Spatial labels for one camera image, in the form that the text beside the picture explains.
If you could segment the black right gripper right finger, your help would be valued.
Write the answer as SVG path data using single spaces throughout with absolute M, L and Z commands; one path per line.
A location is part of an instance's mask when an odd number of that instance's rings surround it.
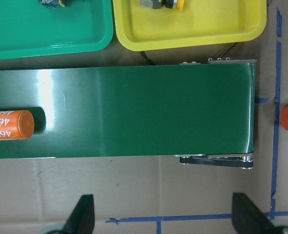
M 238 234 L 276 234 L 276 227 L 244 193 L 232 195 L 232 225 Z

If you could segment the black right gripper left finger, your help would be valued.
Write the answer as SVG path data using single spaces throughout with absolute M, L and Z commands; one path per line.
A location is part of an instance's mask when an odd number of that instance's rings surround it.
M 62 234 L 92 234 L 95 227 L 93 195 L 82 195 L 62 228 Z

